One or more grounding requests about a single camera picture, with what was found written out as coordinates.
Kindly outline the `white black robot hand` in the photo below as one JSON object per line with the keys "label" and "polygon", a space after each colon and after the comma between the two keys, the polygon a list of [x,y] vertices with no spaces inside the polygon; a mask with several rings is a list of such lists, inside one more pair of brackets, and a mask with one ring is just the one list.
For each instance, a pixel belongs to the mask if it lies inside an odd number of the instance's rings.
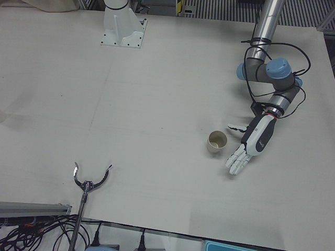
{"label": "white black robot hand", "polygon": [[248,126],[228,124],[227,127],[243,133],[240,146],[227,159],[226,167],[231,175],[239,174],[250,159],[260,155],[271,139],[277,118],[269,113],[256,116]]}

